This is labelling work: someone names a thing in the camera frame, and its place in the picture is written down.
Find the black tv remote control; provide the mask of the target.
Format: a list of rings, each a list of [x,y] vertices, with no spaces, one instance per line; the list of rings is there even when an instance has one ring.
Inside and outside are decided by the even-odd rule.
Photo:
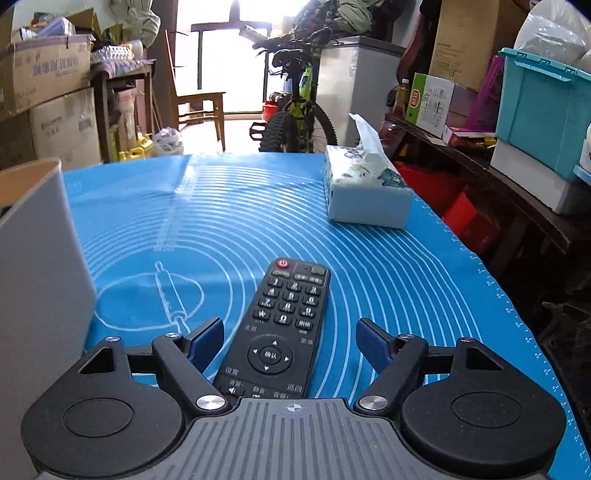
[[[213,380],[222,395],[291,399],[307,393],[331,271],[277,258],[267,268]]]

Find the beige plastic storage bin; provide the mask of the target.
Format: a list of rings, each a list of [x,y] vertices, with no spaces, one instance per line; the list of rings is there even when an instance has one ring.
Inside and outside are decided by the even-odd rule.
[[[21,421],[81,356],[95,303],[60,160],[37,160],[2,171],[2,478],[33,477],[21,441]]]

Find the blue silicone baking mat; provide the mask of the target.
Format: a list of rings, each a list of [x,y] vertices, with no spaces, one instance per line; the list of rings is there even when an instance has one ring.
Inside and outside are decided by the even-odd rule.
[[[435,479],[378,420],[346,413],[376,377],[356,321],[435,345],[473,337],[566,395],[511,300],[421,200],[403,230],[329,221],[321,155],[166,157],[70,172],[67,196],[97,305],[89,344],[128,345],[209,317],[235,335],[279,257],[332,273],[307,400],[199,421],[151,479]]]

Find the white tissue box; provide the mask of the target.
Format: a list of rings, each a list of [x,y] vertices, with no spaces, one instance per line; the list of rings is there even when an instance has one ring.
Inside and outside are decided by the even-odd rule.
[[[335,222],[404,229],[413,190],[387,157],[377,130],[349,115],[360,135],[355,147],[325,147],[325,203]]]

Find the yellow oil jug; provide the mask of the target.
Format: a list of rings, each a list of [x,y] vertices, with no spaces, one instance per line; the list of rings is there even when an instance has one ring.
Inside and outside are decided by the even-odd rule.
[[[118,161],[125,162],[131,160],[147,159],[152,156],[154,151],[154,142],[151,135],[140,135],[137,139],[137,144],[130,150],[120,151],[118,153]]]

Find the white plastic bag on floor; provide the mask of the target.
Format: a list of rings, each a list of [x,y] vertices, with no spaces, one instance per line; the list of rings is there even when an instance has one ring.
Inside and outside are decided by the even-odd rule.
[[[184,153],[180,132],[174,128],[162,128],[152,137],[152,142],[152,157],[176,156]]]

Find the wooden chair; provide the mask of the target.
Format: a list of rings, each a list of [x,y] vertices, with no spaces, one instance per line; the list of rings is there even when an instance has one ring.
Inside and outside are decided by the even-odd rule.
[[[217,141],[221,143],[222,150],[225,150],[224,93],[199,90],[194,94],[180,94],[176,87],[175,66],[173,64],[167,30],[164,30],[164,40],[166,45],[169,96],[172,107],[172,127],[178,130],[181,125],[191,126],[197,125],[199,122],[212,122],[215,127]]]

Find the green black bicycle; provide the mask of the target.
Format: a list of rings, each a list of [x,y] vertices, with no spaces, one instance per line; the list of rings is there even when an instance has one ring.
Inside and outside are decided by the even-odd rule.
[[[245,25],[239,34],[252,41],[253,49],[270,54],[273,74],[290,82],[290,91],[273,92],[267,99],[276,101],[280,112],[269,122],[250,126],[250,138],[259,142],[259,150],[322,153],[328,145],[337,145],[332,121],[315,99],[318,82],[314,76],[315,61],[332,39],[332,29],[324,27],[307,37],[291,33],[270,38]]]

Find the large taped cardboard box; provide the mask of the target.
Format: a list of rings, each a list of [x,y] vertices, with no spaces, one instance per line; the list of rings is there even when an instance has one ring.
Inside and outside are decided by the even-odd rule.
[[[58,158],[64,171],[102,163],[91,88],[40,104],[1,123],[1,167]]]

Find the green white product box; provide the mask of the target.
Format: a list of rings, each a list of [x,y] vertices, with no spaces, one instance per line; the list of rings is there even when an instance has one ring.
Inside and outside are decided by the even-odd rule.
[[[416,73],[406,112],[406,121],[436,138],[442,138],[447,123],[455,83]]]

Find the white freezer cabinet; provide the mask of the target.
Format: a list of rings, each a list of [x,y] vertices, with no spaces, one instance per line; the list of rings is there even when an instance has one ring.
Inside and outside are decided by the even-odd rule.
[[[335,40],[322,50],[317,102],[332,121],[339,145],[359,142],[352,113],[376,130],[381,127],[403,55],[403,47],[365,36]]]

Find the teal plastic storage crate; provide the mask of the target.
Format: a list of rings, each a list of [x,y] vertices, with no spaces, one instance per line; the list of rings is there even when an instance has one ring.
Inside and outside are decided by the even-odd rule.
[[[511,48],[499,56],[505,65],[496,137],[574,179],[590,124],[590,74]]]

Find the open top cardboard box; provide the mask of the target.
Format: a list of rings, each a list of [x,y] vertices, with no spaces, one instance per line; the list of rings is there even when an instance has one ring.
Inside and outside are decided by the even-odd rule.
[[[1,15],[1,119],[83,89],[90,77],[87,35],[49,36],[14,42],[14,10]]]

